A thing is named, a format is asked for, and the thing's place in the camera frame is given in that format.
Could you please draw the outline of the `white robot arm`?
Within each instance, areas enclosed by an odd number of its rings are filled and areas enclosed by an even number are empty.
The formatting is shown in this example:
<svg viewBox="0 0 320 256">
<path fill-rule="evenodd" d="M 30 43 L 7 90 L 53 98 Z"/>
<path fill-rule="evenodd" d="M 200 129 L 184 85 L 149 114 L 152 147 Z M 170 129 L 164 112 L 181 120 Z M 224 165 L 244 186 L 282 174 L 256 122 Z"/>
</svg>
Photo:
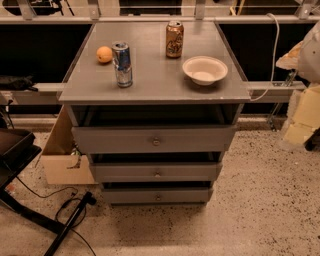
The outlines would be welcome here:
<svg viewBox="0 0 320 256">
<path fill-rule="evenodd" d="M 280 57 L 276 66 L 292 69 L 308 82 L 307 87 L 291 96 L 283 137 L 287 143 L 302 146 L 320 128 L 320 22 Z"/>
</svg>

